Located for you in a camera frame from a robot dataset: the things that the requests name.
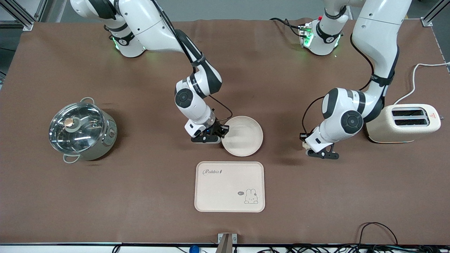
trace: brown tabletop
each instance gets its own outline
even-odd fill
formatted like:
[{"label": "brown tabletop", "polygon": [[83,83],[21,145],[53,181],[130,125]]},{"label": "brown tabletop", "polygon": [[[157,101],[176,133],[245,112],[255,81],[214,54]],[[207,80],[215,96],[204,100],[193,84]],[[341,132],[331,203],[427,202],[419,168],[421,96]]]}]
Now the brown tabletop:
[{"label": "brown tabletop", "polygon": [[[360,225],[388,225],[401,244],[450,243],[449,124],[421,140],[374,144],[363,133],[339,142],[338,160],[305,155],[298,139],[307,105],[334,87],[358,89],[370,76],[350,45],[348,22],[328,56],[300,48],[272,21],[176,23],[220,72],[216,98],[234,114],[256,119],[264,143],[233,157],[221,145],[195,145],[174,103],[175,84],[191,71],[180,53],[122,57],[98,23],[36,23],[22,35],[0,92],[1,242],[209,242],[220,232],[241,243],[349,243]],[[442,63],[431,28],[407,20],[387,97],[411,89],[417,63]],[[445,67],[419,68],[405,103],[433,105],[450,117]],[[91,96],[118,125],[103,159],[65,164],[49,144],[52,117]],[[227,112],[210,98],[218,117]],[[306,117],[323,120],[320,103]],[[261,213],[205,213],[194,208],[201,161],[259,161],[265,168]],[[392,243],[369,227],[366,243]]]}]

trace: metal frame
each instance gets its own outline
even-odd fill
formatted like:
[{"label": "metal frame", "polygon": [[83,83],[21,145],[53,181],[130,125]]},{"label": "metal frame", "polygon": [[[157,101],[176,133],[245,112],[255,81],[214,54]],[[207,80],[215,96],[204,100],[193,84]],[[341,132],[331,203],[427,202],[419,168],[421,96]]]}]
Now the metal frame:
[{"label": "metal frame", "polygon": [[[13,16],[17,22],[2,22],[0,25],[6,27],[16,27],[20,23],[23,25],[24,31],[31,31],[33,29],[33,23],[36,20],[31,16],[18,2],[15,0],[0,0],[0,6],[3,7],[11,16]],[[38,11],[42,11],[45,6],[45,2],[39,4]]]},{"label": "metal frame", "polygon": [[423,27],[432,27],[433,23],[431,21],[433,18],[435,18],[448,4],[450,4],[450,0],[439,0],[424,17],[420,18]]}]

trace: pot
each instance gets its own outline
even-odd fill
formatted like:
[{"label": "pot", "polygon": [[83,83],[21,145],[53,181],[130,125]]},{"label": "pot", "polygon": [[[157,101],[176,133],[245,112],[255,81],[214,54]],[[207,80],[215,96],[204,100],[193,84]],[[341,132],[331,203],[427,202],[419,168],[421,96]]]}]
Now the pot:
[{"label": "pot", "polygon": [[53,117],[49,129],[50,144],[63,153],[66,163],[102,157],[112,148],[116,136],[114,119],[98,108],[90,97],[61,109]]}]

